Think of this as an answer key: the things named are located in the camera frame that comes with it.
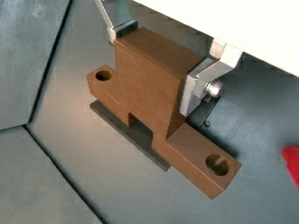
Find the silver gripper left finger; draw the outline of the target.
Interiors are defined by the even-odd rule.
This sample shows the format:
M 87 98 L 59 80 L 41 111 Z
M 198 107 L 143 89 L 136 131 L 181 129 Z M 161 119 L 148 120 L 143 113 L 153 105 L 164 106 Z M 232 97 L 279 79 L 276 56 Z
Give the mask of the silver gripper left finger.
M 121 38 L 137 29 L 137 22 L 131 17 L 127 0 L 95 0 L 107 24 L 108 42 Z

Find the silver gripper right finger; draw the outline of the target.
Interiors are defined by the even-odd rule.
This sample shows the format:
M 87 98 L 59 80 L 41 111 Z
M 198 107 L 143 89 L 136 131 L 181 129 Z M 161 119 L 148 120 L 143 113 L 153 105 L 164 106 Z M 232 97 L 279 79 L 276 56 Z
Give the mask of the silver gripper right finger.
M 220 76 L 236 67 L 242 53 L 236 47 L 222 40 L 216 38 L 212 40 L 210 56 L 203 58 L 186 76 L 179 108 L 184 116 L 196 109 L 206 95 L 214 98 L 220 96 L 224 88 Z

